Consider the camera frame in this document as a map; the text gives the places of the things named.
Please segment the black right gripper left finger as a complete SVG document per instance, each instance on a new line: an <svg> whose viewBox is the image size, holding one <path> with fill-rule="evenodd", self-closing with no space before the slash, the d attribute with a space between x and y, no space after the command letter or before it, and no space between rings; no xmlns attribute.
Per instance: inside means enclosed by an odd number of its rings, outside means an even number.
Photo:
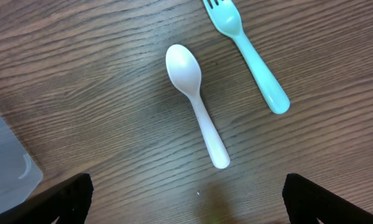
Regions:
<svg viewBox="0 0 373 224"><path fill-rule="evenodd" d="M93 183L79 173L0 214L0 224L84 224L91 207Z"/></svg>

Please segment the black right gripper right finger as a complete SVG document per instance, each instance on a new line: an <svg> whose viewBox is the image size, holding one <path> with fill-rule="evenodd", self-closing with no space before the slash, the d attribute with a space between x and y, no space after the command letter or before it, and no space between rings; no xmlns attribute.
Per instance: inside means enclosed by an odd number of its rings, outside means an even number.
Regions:
<svg viewBox="0 0 373 224"><path fill-rule="evenodd" d="M373 224L373 214L299 174L287 175L282 197L291 224Z"/></svg>

